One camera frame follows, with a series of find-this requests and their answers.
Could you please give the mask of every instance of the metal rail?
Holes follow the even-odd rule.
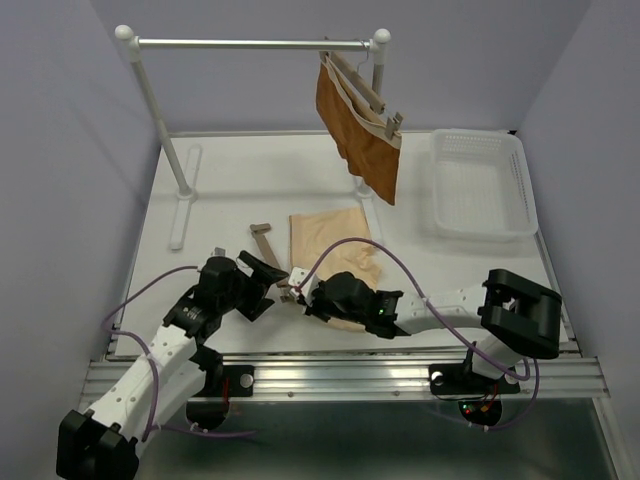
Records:
[[[463,349],[451,349],[399,354],[228,355],[225,364],[256,368],[253,397],[234,399],[238,403],[430,401],[436,398],[429,391],[429,366],[463,358]],[[129,361],[92,363],[81,408],[104,395],[130,365]],[[609,397],[596,359],[569,355],[541,361],[540,375],[539,398]],[[522,382],[522,392],[509,398],[526,399],[533,386],[533,378]]]

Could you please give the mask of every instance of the white table surface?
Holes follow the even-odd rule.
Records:
[[[429,133],[403,135],[396,206],[376,201],[385,244],[409,265],[427,294],[481,283],[492,268],[506,268],[549,286],[533,238],[510,243],[451,240],[434,231],[431,206]],[[157,275],[181,265],[202,264],[214,247],[235,258],[240,250],[260,257],[249,232],[251,223],[268,222],[268,238],[284,268],[289,268],[288,216],[359,205],[346,163],[328,135],[264,135],[174,139],[184,163],[194,144],[202,146],[202,162],[182,251],[169,250],[176,208],[175,179],[164,151],[160,153],[149,208],[138,249],[130,293]],[[408,291],[402,272],[381,252],[378,288]],[[197,273],[180,272],[127,307],[121,328],[150,341],[167,311],[197,282]],[[271,298],[277,299],[272,288]],[[479,329],[463,329],[470,340],[484,338]],[[567,341],[564,328],[561,342]],[[385,340],[374,335],[335,330],[301,307],[277,302],[256,322],[237,312],[223,317],[222,327],[207,341],[221,353],[381,351],[457,346],[444,330]],[[139,347],[119,337],[116,355],[137,355]]]

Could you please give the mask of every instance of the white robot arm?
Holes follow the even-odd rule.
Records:
[[[226,257],[211,257],[197,285],[169,311],[149,344],[126,374],[85,412],[71,411],[60,425],[56,471],[69,480],[133,479],[139,458],[162,425],[189,398],[222,378],[222,355],[204,343],[222,316],[236,309],[256,320],[274,302],[269,287],[289,276],[247,252],[240,260],[252,268],[244,274]],[[349,272],[326,281],[294,268],[292,293],[304,314],[322,320],[341,318],[383,338],[443,328],[484,328],[490,335],[473,346],[462,364],[431,365],[435,395],[468,396],[507,384],[504,372],[523,357],[555,358],[559,351],[561,297],[505,270],[492,270],[482,285],[434,295],[427,308],[418,295],[373,291]]]

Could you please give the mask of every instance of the gray wall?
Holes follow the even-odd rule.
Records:
[[[405,114],[409,128],[519,127],[589,4],[92,2],[108,31],[128,23],[148,38],[349,39],[370,38],[377,28],[388,28],[393,46],[383,93],[392,109]],[[153,51],[144,59],[173,131],[322,128],[314,103],[314,53]]]
[[[640,459],[640,2],[597,0],[521,130],[580,345]]]
[[[0,477],[52,478],[157,146],[87,0],[4,2],[0,65]]]

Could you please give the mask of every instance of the white plastic basket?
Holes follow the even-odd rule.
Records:
[[[504,133],[436,130],[433,205],[447,236],[508,241],[538,230],[522,142]]]

